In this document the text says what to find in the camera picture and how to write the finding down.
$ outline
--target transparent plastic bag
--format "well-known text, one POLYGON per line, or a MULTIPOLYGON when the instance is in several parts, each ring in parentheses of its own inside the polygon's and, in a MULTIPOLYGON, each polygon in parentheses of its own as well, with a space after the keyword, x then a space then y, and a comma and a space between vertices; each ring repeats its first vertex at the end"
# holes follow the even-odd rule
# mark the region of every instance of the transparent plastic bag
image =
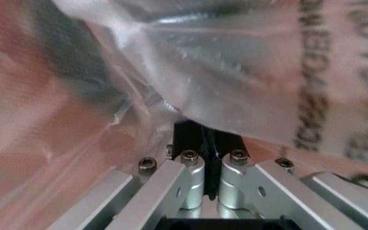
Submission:
POLYGON ((368 163, 368 0, 55 3, 184 116, 368 163))
POLYGON ((109 169, 164 153, 179 115, 108 57, 52 2, 0 0, 0 229, 45 229, 109 169))

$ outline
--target hex socket screw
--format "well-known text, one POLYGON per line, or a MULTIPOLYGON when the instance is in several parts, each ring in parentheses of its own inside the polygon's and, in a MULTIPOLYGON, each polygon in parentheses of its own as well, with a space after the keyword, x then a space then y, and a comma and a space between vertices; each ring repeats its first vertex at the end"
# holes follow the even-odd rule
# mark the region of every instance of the hex socket screw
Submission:
POLYGON ((157 169, 157 161, 152 157, 145 157, 138 162, 138 173, 152 175, 157 169))
POLYGON ((286 169, 288 172, 292 172, 293 168, 295 167, 291 160, 283 157, 276 159, 275 162, 279 164, 282 168, 286 169))
POLYGON ((198 163, 198 153, 194 150, 185 150, 181 152, 181 163, 186 166, 193 166, 198 163))
POLYGON ((230 161, 235 165, 245 165, 248 162, 248 153, 241 149, 230 152, 230 161))

